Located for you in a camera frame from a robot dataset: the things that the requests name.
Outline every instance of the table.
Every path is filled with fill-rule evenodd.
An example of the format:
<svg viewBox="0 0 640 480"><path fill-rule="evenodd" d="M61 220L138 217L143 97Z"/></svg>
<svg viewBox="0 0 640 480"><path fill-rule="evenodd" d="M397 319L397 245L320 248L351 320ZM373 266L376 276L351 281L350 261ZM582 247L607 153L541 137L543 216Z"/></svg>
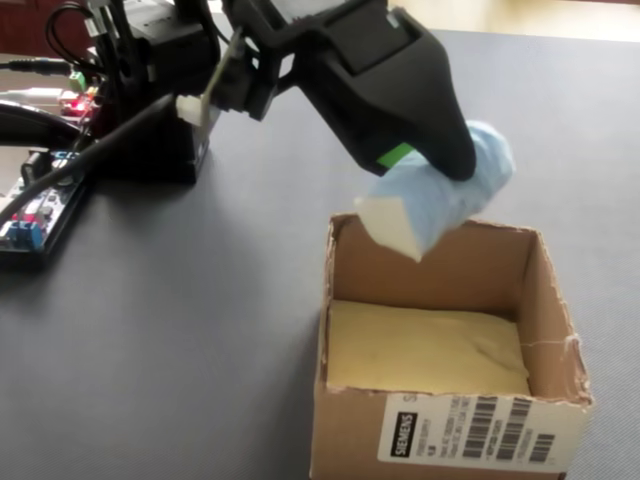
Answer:
<svg viewBox="0 0 640 480"><path fill-rule="evenodd" d="M640 45L440 32L546 235L598 402L570 472L640 471ZM299 91L225 115L192 189L104 183L43 275L0 276L0 478L304 479L329 215L360 171Z"/></svg>

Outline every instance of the blue connector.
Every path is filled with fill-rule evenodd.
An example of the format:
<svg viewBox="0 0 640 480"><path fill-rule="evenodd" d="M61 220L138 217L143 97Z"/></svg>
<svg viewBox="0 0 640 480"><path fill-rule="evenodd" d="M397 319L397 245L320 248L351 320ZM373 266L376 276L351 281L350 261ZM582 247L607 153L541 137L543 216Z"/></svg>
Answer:
<svg viewBox="0 0 640 480"><path fill-rule="evenodd" d="M13 222L9 239L14 248L23 250L41 250L44 243L42 229L35 222Z"/></svg>

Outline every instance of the barcode label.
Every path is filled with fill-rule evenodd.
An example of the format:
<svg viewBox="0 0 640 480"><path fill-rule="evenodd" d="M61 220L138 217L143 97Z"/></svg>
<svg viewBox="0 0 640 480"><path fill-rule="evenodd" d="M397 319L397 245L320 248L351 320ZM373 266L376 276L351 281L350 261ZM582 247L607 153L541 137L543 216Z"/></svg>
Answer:
<svg viewBox="0 0 640 480"><path fill-rule="evenodd" d="M531 400L520 398L513 400L513 407L511 407L511 412L509 413L509 419L502 435L496 460L502 462L513 460L530 409Z"/></svg>
<svg viewBox="0 0 640 480"><path fill-rule="evenodd" d="M497 397L478 397L467 441L464 444L464 452L462 453L464 458L482 458L497 405Z"/></svg>
<svg viewBox="0 0 640 480"><path fill-rule="evenodd" d="M378 460L413 465L561 473L589 408L500 396L387 396Z"/></svg>
<svg viewBox="0 0 640 480"><path fill-rule="evenodd" d="M539 434L536 439L536 443L533 446L531 456L529 457L529 463L545 463L547 461L547 457L549 457L549 452L551 452L551 447L553 447L555 439L555 435L549 435L546 433Z"/></svg>

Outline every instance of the circuit board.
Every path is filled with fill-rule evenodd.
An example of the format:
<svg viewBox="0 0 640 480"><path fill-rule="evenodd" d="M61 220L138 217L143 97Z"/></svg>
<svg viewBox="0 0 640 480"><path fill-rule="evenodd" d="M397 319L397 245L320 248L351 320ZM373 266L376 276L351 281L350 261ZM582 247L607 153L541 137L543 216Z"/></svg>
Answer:
<svg viewBox="0 0 640 480"><path fill-rule="evenodd" d="M72 154L55 151L52 168L72 160ZM67 178L31 200L13 220L0 227L0 269L32 270L44 267L66 229L73 211L86 191L82 177ZM15 198L25 188L19 178L7 197Z"/></svg>

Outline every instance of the open cardboard box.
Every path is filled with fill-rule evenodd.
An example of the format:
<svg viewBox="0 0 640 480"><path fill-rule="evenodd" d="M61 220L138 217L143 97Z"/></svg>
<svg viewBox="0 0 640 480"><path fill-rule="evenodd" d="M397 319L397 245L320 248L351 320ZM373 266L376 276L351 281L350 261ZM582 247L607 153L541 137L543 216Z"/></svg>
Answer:
<svg viewBox="0 0 640 480"><path fill-rule="evenodd" d="M327 383L334 299L515 321L532 396L495 397L481 458L464 458L483 397ZM329 229L314 393L313 480L561 479L593 403L579 340L537 231L470 221L416 264L375 244L354 215L335 216ZM516 447L511 459L498 460L508 429Z"/></svg>

